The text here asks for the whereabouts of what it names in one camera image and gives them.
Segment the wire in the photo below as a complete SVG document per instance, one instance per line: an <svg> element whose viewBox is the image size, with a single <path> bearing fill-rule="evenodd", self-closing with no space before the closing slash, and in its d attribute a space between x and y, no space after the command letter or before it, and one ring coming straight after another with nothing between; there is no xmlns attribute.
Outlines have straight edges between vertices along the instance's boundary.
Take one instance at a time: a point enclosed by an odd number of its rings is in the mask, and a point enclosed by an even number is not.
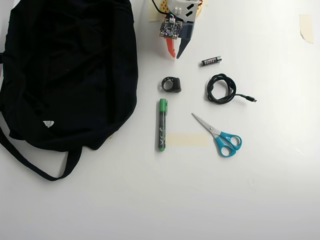
<svg viewBox="0 0 320 240"><path fill-rule="evenodd" d="M224 96L220 99L216 99L213 94L212 91L214 89L214 84L220 80L225 81L227 87L228 87L228 95ZM257 100L252 97L252 96L246 96L243 94L236 94L237 91L237 87L236 87L236 83L235 81L233 81L230 77L226 76L225 74L221 73L218 75L214 75L210 81L208 82L208 85L206 87L207 93L208 93L208 100L210 102L216 103L216 104L226 104L229 103L232 99L234 99L235 96L240 96L243 97L245 99L247 99L250 102L256 102Z"/></svg>
<svg viewBox="0 0 320 240"><path fill-rule="evenodd" d="M164 14L164 15L167 15L167 16L170 15L170 13L168 13L168 12L161 11L161 10L158 8L157 4L155 3L155 0L151 0L151 1L153 2L153 5L154 5L155 9L156 9L159 13Z"/></svg>

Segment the cable connector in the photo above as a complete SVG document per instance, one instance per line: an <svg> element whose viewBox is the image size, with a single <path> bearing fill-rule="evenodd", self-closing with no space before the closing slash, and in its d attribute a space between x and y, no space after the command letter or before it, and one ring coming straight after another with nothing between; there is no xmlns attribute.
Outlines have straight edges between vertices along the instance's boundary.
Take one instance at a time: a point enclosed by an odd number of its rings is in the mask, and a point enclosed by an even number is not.
<svg viewBox="0 0 320 240"><path fill-rule="evenodd" d="M171 24L175 24L176 23L176 19L173 15L171 15L172 17L169 18L169 23Z"/></svg>
<svg viewBox="0 0 320 240"><path fill-rule="evenodd" d="M250 101L250 102L254 102L254 103L257 102L257 100L256 100L253 96L246 96L246 95L243 95L243 94L240 94L239 96L247 99L247 100Z"/></svg>

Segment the tape strip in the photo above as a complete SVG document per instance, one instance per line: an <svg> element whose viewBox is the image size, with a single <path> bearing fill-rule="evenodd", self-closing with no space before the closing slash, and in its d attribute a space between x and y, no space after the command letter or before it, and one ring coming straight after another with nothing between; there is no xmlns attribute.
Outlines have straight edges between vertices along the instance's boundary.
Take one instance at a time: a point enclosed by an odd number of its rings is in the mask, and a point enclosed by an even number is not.
<svg viewBox="0 0 320 240"><path fill-rule="evenodd" d="M207 146L207 133L167 133L165 143L168 146Z"/></svg>
<svg viewBox="0 0 320 240"><path fill-rule="evenodd" d="M302 38L311 44L314 44L314 35L312 32L312 15L300 14L300 34Z"/></svg>

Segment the bag strap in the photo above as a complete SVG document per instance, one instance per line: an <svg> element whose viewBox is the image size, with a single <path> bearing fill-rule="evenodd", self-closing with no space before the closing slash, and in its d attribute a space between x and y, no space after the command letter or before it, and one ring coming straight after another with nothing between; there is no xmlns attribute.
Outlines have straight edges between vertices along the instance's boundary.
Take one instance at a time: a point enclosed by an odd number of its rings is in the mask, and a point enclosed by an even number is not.
<svg viewBox="0 0 320 240"><path fill-rule="evenodd" d="M1 127L0 127L0 144L2 144L5 147L5 149L7 149L9 151L9 153L11 153L20 163L22 163L23 165L25 165L27 168L31 169L32 171L36 172L41 177L43 177L49 181L52 181L52 182L57 181L59 179L64 179L65 177L67 177L73 171L73 169L76 167L76 165L79 162L79 159L81 157L81 153L82 153L82 147L79 149L69 151L68 157L66 160L66 166L65 166L64 173L60 177L53 177L53 176L50 176L49 174L47 174L46 172L42 171L41 169L39 169L35 165L33 165L27 159L25 159L25 157L22 156L21 153L16 149L16 147L13 146L12 143L7 139L4 132L2 131Z"/></svg>

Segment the scissor blade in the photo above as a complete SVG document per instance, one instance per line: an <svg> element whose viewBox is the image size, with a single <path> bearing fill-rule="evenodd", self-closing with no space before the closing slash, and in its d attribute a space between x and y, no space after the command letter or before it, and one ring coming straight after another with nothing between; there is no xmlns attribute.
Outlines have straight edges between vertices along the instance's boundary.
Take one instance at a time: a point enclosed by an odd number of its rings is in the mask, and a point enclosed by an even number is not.
<svg viewBox="0 0 320 240"><path fill-rule="evenodd" d="M219 135L221 132L217 129L215 129L213 126L206 123L204 120L202 120L200 117L195 115L194 113L191 113L192 116L202 125L205 129L207 129L211 134Z"/></svg>

